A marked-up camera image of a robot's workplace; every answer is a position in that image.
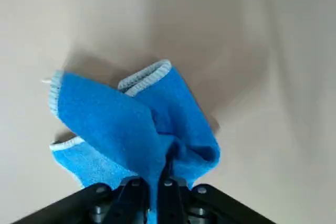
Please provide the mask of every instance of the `white backdrop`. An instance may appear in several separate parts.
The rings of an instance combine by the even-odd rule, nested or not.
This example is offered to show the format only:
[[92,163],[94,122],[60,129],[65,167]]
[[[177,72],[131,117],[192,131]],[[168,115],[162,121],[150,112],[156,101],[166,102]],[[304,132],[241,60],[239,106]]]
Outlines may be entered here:
[[0,0],[0,222],[79,187],[48,145],[66,128],[40,79],[114,85],[169,58],[209,118],[200,179],[278,223],[335,222],[334,0]]

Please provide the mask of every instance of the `towel hem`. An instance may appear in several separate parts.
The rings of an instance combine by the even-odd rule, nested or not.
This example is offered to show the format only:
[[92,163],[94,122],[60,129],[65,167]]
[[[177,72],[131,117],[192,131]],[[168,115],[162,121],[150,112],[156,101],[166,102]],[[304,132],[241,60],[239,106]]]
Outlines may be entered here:
[[66,142],[63,143],[52,143],[49,145],[49,148],[55,152],[55,151],[62,151],[62,150],[66,150],[69,148],[74,147],[75,145],[81,144],[85,142],[81,137],[76,136]]
[[134,97],[140,91],[160,81],[171,69],[172,64],[169,60],[160,60],[121,80],[118,84],[118,90]]
[[52,114],[58,117],[58,97],[59,91],[62,86],[62,77],[64,72],[58,70],[55,72],[54,76],[51,79],[50,91],[48,95],[48,105]]

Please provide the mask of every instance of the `terry cloth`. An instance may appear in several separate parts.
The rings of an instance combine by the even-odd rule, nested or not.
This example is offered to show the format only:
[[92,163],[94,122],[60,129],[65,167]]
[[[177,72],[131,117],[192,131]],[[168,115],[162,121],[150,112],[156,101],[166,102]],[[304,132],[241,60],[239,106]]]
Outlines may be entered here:
[[143,177],[150,185],[155,215],[157,184],[166,154],[172,159],[171,175],[185,178],[191,186],[218,163],[219,147],[188,87],[168,60],[125,78],[118,89],[56,72],[50,109],[79,137],[50,148],[56,161],[83,186],[103,182],[116,188],[126,176]]

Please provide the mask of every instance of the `blue towel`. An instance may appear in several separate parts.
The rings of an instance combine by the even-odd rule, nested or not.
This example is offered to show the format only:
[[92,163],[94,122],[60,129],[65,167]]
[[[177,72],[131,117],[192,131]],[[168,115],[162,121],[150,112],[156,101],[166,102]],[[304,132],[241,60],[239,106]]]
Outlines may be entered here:
[[49,106],[79,137],[51,145],[56,161],[83,186],[143,177],[155,223],[157,184],[172,155],[172,175],[192,183],[219,160],[219,147],[188,87],[168,60],[125,78],[114,90],[72,73],[56,72]]

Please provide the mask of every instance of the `metal bolt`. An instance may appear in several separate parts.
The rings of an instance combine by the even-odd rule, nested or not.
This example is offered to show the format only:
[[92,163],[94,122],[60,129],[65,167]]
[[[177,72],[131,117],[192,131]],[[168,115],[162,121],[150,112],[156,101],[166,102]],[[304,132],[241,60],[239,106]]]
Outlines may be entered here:
[[100,193],[104,192],[105,190],[106,190],[106,188],[104,186],[101,186],[101,187],[97,188],[96,193],[100,194]]
[[197,189],[197,192],[198,192],[199,194],[205,194],[205,193],[206,193],[206,189],[205,189],[205,187],[199,187],[199,188]]
[[137,179],[137,180],[133,180],[132,181],[132,186],[140,186],[140,181]]
[[173,182],[171,182],[171,180],[165,180],[164,181],[164,186],[171,186],[173,184]]

